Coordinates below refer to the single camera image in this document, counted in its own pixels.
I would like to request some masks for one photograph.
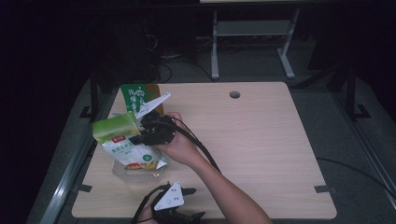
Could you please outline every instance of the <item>black cable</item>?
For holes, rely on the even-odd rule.
[[[359,169],[357,169],[357,168],[355,168],[353,166],[350,166],[348,164],[342,163],[340,161],[334,161],[334,160],[331,160],[331,159],[326,159],[326,158],[321,158],[321,157],[317,157],[317,160],[319,160],[319,161],[330,161],[330,162],[345,166],[345,167],[347,167],[347,168],[349,168],[349,169],[351,169],[351,170],[353,170],[355,172],[358,172],[361,175],[364,175],[364,176],[370,178],[377,185],[379,185],[382,189],[384,189],[393,198],[393,200],[396,200],[396,195],[384,183],[382,183],[381,181],[379,181],[378,179],[376,179],[372,175],[368,175],[368,174],[364,173],[363,171],[361,171],[361,170],[359,170]]]
[[[225,43],[222,43],[222,44],[218,43],[218,53],[235,54],[235,53],[241,51],[241,48],[242,48],[241,45],[239,43],[235,42],[234,38],[227,38],[225,40],[229,40],[229,42],[224,41]]]
[[[162,78],[161,78],[161,81],[163,82],[163,83],[166,83],[166,82],[168,82],[169,81],[169,79],[171,79],[171,77],[172,77],[172,69],[169,67],[169,66],[166,66],[165,64],[163,64],[163,63],[160,63],[159,64],[160,66],[163,66],[163,67],[165,67],[165,68],[167,68],[168,69],[168,71],[169,71],[169,77],[166,79],[166,80],[163,80]]]
[[[215,80],[212,78],[212,76],[210,76],[210,74],[209,74],[208,72],[206,72],[206,70],[205,70],[201,65],[199,65],[198,63],[193,63],[193,62],[189,62],[189,61],[182,61],[182,62],[166,62],[166,63],[191,63],[191,64],[193,64],[193,65],[195,65],[195,66],[201,68],[201,70],[204,71],[204,73],[206,74],[206,76],[209,77],[210,80],[211,80],[212,82],[215,82]]]
[[[168,56],[170,58],[166,58],[165,56],[162,56],[161,59],[163,60],[164,63],[170,63],[176,59],[180,59],[183,57],[182,54],[175,54],[174,56]]]
[[[206,148],[197,138],[194,138],[191,134],[189,134],[188,132],[186,132],[184,129],[178,127],[176,124],[175,124],[175,125],[172,125],[172,124],[169,124],[169,123],[166,123],[166,122],[162,122],[162,121],[153,120],[153,121],[150,121],[150,122],[148,122],[148,123],[151,123],[151,124],[161,124],[161,125],[163,125],[163,126],[166,126],[166,127],[168,127],[168,128],[171,128],[172,130],[177,131],[177,132],[183,134],[183,135],[184,135],[185,137],[187,137],[190,141],[192,141],[196,146],[198,146],[198,148],[200,148],[202,152],[204,152],[204,154],[205,154],[205,156],[207,157],[207,159],[209,160],[210,164],[212,164],[212,165],[221,173],[220,168],[219,168],[218,165],[216,164],[216,162],[215,162],[215,160],[213,159],[212,155],[210,155],[210,153],[209,153],[209,151],[207,150],[207,148]]]
[[[142,223],[142,222],[149,221],[149,220],[152,220],[152,219],[153,219],[153,217],[149,217],[149,218],[147,218],[147,219],[144,219],[144,220],[138,221],[137,223]]]
[[[209,41],[206,41],[204,44],[197,47],[197,52],[203,51],[204,49],[209,49],[212,47],[212,43],[213,43],[212,38],[209,37],[208,39],[209,39]]]
[[[192,132],[192,130],[191,130],[189,127],[187,127],[187,125],[186,125],[181,119],[177,119],[177,118],[172,118],[172,119],[178,120],[181,124],[183,124],[184,127],[190,132],[190,134],[191,134],[195,139],[198,140],[197,136],[195,136],[195,134]]]

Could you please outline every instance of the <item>gray floor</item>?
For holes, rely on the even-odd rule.
[[[294,40],[290,45],[288,56],[296,78],[288,80],[284,74],[276,48],[281,40],[263,40],[263,45],[232,46],[219,54],[219,82],[232,81],[283,81],[288,85],[300,83],[311,77],[316,71],[307,71],[315,40]],[[197,64],[185,63],[186,59],[177,59],[166,63],[172,69],[170,83],[211,82],[210,53],[198,54]],[[161,68],[163,79],[168,70]],[[364,105],[369,111],[370,119],[351,122],[346,116],[343,105],[345,96],[342,90],[338,94],[327,91],[325,77],[303,90],[290,90],[297,107],[311,146],[317,157],[340,161],[356,167],[363,172],[374,175],[373,167],[365,153],[364,144],[357,137],[356,130],[364,133],[365,139],[378,158],[383,162],[390,177],[396,182],[396,124],[375,99],[371,88],[358,79],[356,91],[357,105]],[[115,95],[101,95],[102,116],[106,116]],[[61,141],[56,149],[46,180],[37,196],[35,206],[28,223],[38,223],[56,190],[67,163],[74,150],[81,146],[85,136],[91,134],[88,119],[79,117],[83,107],[90,105],[90,84],[84,86],[67,121]],[[81,183],[90,158],[86,160],[76,186]],[[337,217],[332,220],[274,220],[275,223],[396,223],[396,210],[376,183],[364,175],[339,164],[318,161],[321,172],[329,187],[337,209]],[[77,192],[71,189],[57,223],[129,223],[131,219],[86,219],[75,218],[71,208]]]

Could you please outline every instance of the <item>wooden table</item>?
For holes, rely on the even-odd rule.
[[[282,82],[161,84],[172,96],[165,112],[183,120],[208,148],[223,174],[250,195],[270,218],[330,219],[336,210],[309,144],[288,87]],[[240,98],[230,97],[231,91]],[[119,92],[112,113],[124,113]],[[126,183],[112,173],[113,158],[98,146],[72,213],[75,217],[132,217],[152,189],[179,180],[197,192],[184,198],[182,213],[205,211],[224,218],[201,179],[187,166],[170,161],[161,182]]]

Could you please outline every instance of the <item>forearm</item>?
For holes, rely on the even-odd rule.
[[[204,181],[229,223],[272,223],[254,200],[204,158],[192,163],[191,169]]]

